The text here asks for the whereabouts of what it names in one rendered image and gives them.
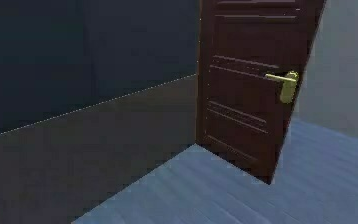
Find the dark brown room door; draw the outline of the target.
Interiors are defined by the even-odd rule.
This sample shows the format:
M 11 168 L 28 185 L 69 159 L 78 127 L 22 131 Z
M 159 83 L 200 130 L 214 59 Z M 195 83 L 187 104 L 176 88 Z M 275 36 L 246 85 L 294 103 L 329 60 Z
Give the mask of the dark brown room door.
M 269 184 L 327 0 L 199 0 L 196 142 Z M 280 101 L 296 71 L 293 101 Z

